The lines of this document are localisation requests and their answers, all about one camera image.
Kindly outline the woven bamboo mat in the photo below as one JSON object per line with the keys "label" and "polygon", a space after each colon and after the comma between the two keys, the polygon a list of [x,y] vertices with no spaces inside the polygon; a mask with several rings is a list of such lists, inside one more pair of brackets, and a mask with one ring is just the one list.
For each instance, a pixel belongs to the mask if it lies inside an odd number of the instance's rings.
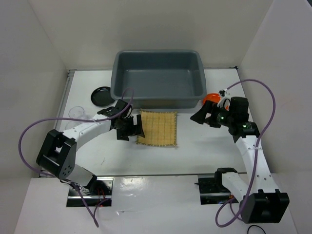
{"label": "woven bamboo mat", "polygon": [[177,146],[177,112],[140,110],[145,137],[138,136],[136,144],[153,147]]}

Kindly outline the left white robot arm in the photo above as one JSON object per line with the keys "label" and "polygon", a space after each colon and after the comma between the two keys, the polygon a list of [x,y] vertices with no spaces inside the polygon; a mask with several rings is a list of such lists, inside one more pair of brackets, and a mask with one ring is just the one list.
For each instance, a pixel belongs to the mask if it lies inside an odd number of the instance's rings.
{"label": "left white robot arm", "polygon": [[37,164],[58,178],[79,187],[86,195],[100,185],[97,176],[76,164],[76,153],[94,138],[115,130],[118,140],[132,136],[144,137],[141,115],[131,115],[131,104],[118,100],[115,106],[102,109],[90,120],[71,129],[48,132],[37,157]]}

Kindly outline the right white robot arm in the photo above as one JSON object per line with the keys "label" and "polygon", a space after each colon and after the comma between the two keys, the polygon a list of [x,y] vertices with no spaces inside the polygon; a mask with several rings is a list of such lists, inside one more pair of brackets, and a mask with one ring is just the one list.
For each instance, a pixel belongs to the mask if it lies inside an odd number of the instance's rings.
{"label": "right white robot arm", "polygon": [[191,116],[199,124],[213,128],[227,127],[241,153],[249,183],[245,183],[234,168],[218,168],[214,174],[214,187],[228,190],[239,202],[235,217],[246,224],[279,223],[290,203],[287,193],[281,192],[267,165],[261,147],[256,123],[249,121],[249,103],[244,97],[232,97],[229,107],[207,100]]}

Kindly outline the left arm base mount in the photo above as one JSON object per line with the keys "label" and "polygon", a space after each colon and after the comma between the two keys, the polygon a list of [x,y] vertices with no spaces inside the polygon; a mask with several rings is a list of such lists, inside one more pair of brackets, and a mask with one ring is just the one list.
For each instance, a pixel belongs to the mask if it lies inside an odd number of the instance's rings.
{"label": "left arm base mount", "polygon": [[[96,187],[90,192],[84,188],[80,188],[86,204],[89,207],[111,207],[113,193],[113,177],[98,177]],[[66,207],[83,207],[83,201],[79,193],[70,186],[68,191]]]}

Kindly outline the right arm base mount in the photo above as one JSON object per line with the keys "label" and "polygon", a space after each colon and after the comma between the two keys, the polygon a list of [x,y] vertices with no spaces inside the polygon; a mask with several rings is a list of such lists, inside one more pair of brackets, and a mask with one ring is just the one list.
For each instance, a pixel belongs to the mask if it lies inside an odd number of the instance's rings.
{"label": "right arm base mount", "polygon": [[199,188],[201,205],[224,204],[234,196],[224,186],[220,179],[224,173],[237,173],[234,168],[218,168],[214,174],[198,175],[198,182],[195,185]]}

